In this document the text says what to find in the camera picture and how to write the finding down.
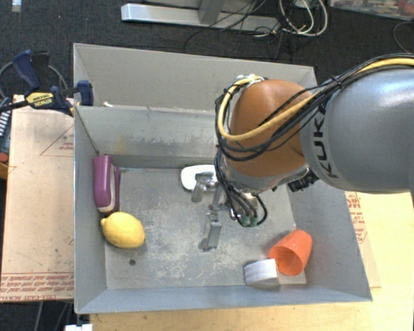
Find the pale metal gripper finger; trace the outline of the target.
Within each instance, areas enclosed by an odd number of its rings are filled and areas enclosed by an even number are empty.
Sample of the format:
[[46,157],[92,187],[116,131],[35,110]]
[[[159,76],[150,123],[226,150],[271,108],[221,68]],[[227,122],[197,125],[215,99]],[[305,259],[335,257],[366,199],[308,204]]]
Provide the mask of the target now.
[[222,225],[219,221],[208,220],[205,224],[205,231],[198,248],[205,252],[218,247]]
[[195,175],[195,187],[191,194],[191,201],[199,203],[205,192],[214,191],[216,189],[217,181],[214,172],[203,171]]

